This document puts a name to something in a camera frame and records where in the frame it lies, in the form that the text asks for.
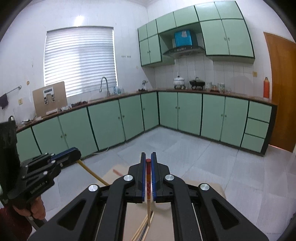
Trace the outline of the person's left hand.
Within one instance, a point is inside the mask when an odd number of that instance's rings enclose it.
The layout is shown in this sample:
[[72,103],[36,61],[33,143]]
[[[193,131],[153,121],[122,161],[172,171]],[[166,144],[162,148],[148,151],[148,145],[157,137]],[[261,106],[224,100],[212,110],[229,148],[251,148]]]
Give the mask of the person's left hand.
[[14,210],[25,217],[32,216],[34,219],[44,220],[46,217],[46,210],[41,196],[37,197],[32,203],[30,209],[18,209],[13,205]]

